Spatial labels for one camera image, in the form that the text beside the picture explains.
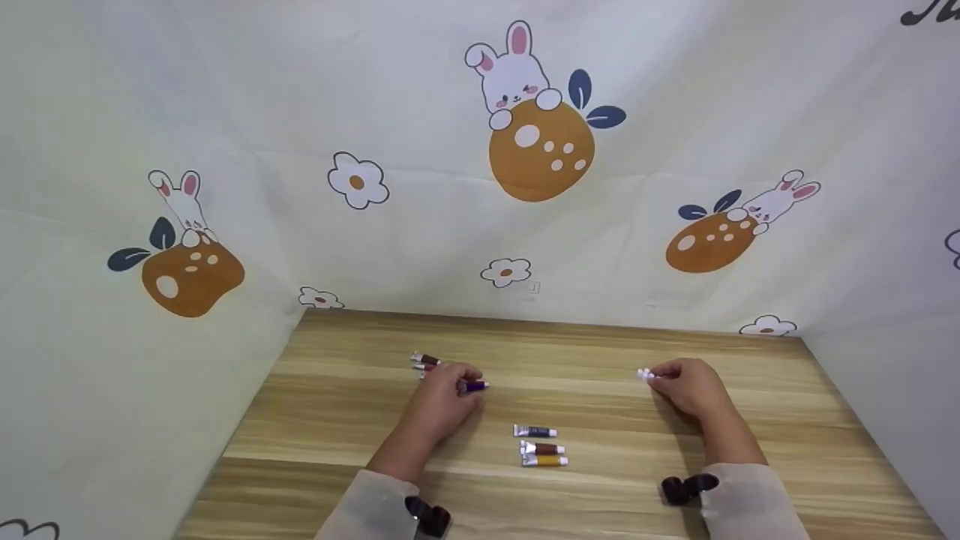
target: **bunny illustration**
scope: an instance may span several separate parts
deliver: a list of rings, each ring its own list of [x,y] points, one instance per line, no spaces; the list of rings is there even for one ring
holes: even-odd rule
[[[730,210],[727,218],[731,221],[743,221],[748,216],[753,217],[757,222],[754,236],[766,233],[770,229],[769,224],[787,213],[793,205],[820,191],[820,184],[816,182],[800,185],[803,178],[804,171],[800,169],[788,171],[776,187],[760,193],[740,208]]]
[[[200,192],[200,174],[197,171],[183,173],[183,177],[180,179],[180,187],[173,187],[170,177],[163,171],[150,171],[147,178],[183,225],[184,231],[181,243],[185,247],[198,246],[201,242],[200,233],[205,234],[214,242],[217,241],[213,231],[206,225],[204,213],[200,209],[200,201],[197,200],[197,194]]]
[[[510,109],[519,103],[536,99],[542,110],[553,110],[564,98],[559,90],[550,87],[532,51],[533,34],[530,25],[522,20],[515,21],[507,30],[506,53],[497,56],[487,43],[474,43],[467,49],[464,60],[483,78],[481,89],[494,131],[510,125]]]

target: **wooden tabletop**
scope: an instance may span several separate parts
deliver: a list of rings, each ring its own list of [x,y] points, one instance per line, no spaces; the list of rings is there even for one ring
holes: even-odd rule
[[[312,538],[418,384],[415,350],[492,385],[421,486],[451,540],[707,538],[658,492],[703,465],[697,430],[636,378],[676,356],[723,377],[811,538],[943,538],[799,339],[343,310],[303,317],[178,538]],[[521,468],[513,424],[559,430],[570,465]]]

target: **black clip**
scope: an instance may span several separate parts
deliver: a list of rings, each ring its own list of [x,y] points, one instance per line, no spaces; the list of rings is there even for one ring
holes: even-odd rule
[[[704,491],[709,491],[720,485],[720,479],[714,475],[693,475],[686,480],[670,477],[660,483],[663,496],[673,506],[683,506],[693,501]]]
[[[443,538],[453,518],[442,506],[431,506],[420,497],[403,500],[407,511],[417,520],[417,532],[433,538]]]

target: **small paint tube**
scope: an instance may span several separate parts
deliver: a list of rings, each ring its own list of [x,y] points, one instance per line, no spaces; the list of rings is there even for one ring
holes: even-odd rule
[[[651,373],[651,372],[650,372],[650,368],[648,368],[648,367],[645,367],[645,368],[643,368],[643,369],[638,369],[638,370],[636,370],[636,376],[639,377],[640,379],[643,379],[643,380],[659,379],[659,378],[660,378],[659,375],[654,375],[653,373]]]
[[[520,441],[520,455],[557,455],[557,454],[566,454],[566,446],[547,444],[547,443],[532,443],[530,441]]]
[[[524,467],[565,467],[570,460],[565,455],[525,455],[520,464]]]
[[[457,390],[461,394],[478,392],[480,390],[486,390],[487,388],[490,388],[490,383],[485,380],[461,380],[457,383]]]
[[[556,437],[557,431],[550,428],[538,428],[536,426],[518,426],[514,424],[514,437]]]
[[[433,366],[439,366],[442,363],[442,360],[440,360],[435,356],[425,355],[424,353],[418,353],[416,351],[414,351],[414,353],[410,355],[410,361],[421,362],[421,363],[430,364]]]

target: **person's left hand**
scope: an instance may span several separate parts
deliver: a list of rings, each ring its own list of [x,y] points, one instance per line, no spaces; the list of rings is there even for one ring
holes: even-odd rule
[[[478,380],[479,369],[470,364],[444,362],[426,374],[400,417],[399,425],[436,445],[455,431],[483,400],[483,392],[458,395],[460,380]]]

